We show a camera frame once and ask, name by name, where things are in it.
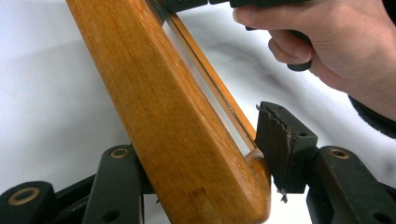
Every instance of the white surface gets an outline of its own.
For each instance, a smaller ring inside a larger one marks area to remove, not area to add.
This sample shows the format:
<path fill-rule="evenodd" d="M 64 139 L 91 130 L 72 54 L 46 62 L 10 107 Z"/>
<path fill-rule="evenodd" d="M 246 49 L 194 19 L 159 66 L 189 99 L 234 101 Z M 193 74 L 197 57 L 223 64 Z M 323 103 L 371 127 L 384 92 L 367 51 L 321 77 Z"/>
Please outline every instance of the white surface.
<path fill-rule="evenodd" d="M 245 31 L 227 5 L 179 15 L 253 126 L 261 100 L 283 105 L 319 136 L 319 147 L 354 151 L 396 187 L 396 142 L 365 124 L 345 94 L 277 63 L 268 34 Z M 1 1 L 0 192 L 32 180 L 63 189 L 94 174 L 103 151 L 128 143 L 65 1 Z M 289 198 L 283 204 L 273 194 L 268 223 L 310 222 L 304 196 Z M 149 207 L 148 223 L 166 223 L 158 204 Z"/>

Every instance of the orange varnished wood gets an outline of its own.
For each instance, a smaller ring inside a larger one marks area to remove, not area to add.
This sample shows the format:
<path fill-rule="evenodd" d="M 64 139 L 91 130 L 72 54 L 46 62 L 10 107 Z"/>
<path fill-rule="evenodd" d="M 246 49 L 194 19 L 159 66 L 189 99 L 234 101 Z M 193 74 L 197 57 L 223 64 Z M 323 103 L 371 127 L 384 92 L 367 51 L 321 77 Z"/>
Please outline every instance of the orange varnished wood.
<path fill-rule="evenodd" d="M 170 221 L 267 219 L 268 183 L 245 162 L 147 3 L 67 3 Z"/>
<path fill-rule="evenodd" d="M 246 163 L 255 171 L 254 174 L 262 187 L 271 191 L 271 174 L 270 168 L 264 159 L 262 152 L 256 147 L 245 156 Z"/>

